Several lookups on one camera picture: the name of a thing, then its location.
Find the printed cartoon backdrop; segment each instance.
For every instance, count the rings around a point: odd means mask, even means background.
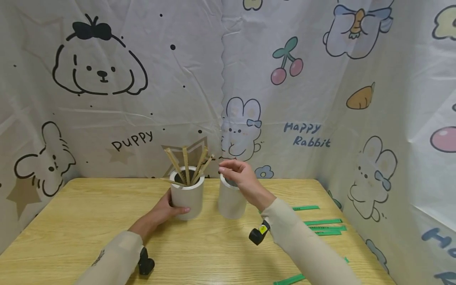
[[[223,24],[222,156],[318,179],[398,284],[456,284],[454,1],[226,0]]]
[[[318,179],[398,284],[456,284],[452,1],[0,5],[0,252],[69,179],[208,146]]]

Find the black bow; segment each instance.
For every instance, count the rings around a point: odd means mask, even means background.
[[[101,23],[97,25],[98,16],[96,16],[93,21],[87,14],[85,14],[85,16],[90,22],[90,25],[82,22],[73,23],[73,30],[76,37],[81,40],[88,40],[95,37],[104,41],[109,41],[112,38],[111,27],[108,24]]]

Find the white cylindrical cup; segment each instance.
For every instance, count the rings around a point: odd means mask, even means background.
[[[195,171],[196,167],[189,166],[189,170]],[[183,175],[185,175],[185,166],[181,167]],[[181,178],[174,170],[170,175],[171,181],[180,182]],[[183,215],[177,215],[176,217],[183,221],[188,221],[196,218],[202,209],[202,194],[203,194],[203,185],[204,183],[204,174],[201,174],[199,180],[193,186],[182,187],[176,184],[171,184],[171,199],[173,206],[175,207],[189,207],[190,212]]]
[[[239,219],[244,215],[247,200],[234,181],[229,181],[220,174],[218,192],[218,211],[227,219]]]

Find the green strip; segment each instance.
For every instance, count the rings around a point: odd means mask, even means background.
[[[313,226],[313,225],[323,225],[326,223],[342,223],[341,219],[332,219],[332,220],[320,220],[320,221],[308,221],[304,222],[308,226]]]
[[[293,207],[295,211],[320,209],[317,205]]]
[[[340,226],[340,227],[328,227],[328,226],[316,226],[316,227],[313,227],[313,226],[310,226],[309,227],[312,231],[326,231],[326,230],[329,230],[329,229],[336,229],[336,230],[339,230],[339,231],[346,231],[347,228],[345,226]]]
[[[273,285],[291,285],[301,280],[304,280],[306,277],[302,274],[295,275],[293,277],[283,279],[281,281],[274,281]]]
[[[320,231],[320,232],[315,232],[317,235],[322,236],[322,235],[341,235],[341,231],[338,230],[329,230],[329,231]]]

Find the wooden stick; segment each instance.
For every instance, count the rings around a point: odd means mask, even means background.
[[[197,168],[195,169],[195,172],[193,173],[192,182],[190,183],[191,185],[193,185],[195,183],[195,177],[198,177],[198,172],[199,172],[199,170],[201,168],[201,164],[204,161],[204,158],[206,157],[206,155],[207,155],[207,146],[204,147],[204,149],[203,149],[203,151],[201,153],[200,160],[198,161]]]
[[[188,171],[188,153],[187,153],[187,147],[184,146],[182,148],[182,155],[184,155],[184,165],[185,165],[185,179],[187,186],[190,186],[190,172]]]
[[[173,181],[173,180],[169,180],[167,178],[160,178],[161,180],[163,180],[164,182],[168,182],[168,183],[171,183],[171,184],[176,184],[176,185],[179,185],[179,186],[182,186],[182,187],[187,187],[187,185],[185,184],[182,184],[182,183],[179,183],[179,182],[176,182],[176,181]]]
[[[197,175],[196,177],[199,177],[201,174],[204,173],[204,171],[206,170],[206,168],[209,166],[209,163],[211,163],[212,158],[214,158],[214,155],[211,155],[211,157],[208,158],[208,160],[206,161],[206,163],[201,167],[200,171],[198,171],[198,175]]]
[[[172,154],[172,152],[169,148],[165,149],[165,152],[168,155],[169,159],[171,160],[171,163],[173,164],[174,168],[176,169],[176,171],[179,174],[182,181],[184,183],[186,183],[185,177],[182,175],[181,167],[179,166],[179,163],[177,163],[176,157]]]

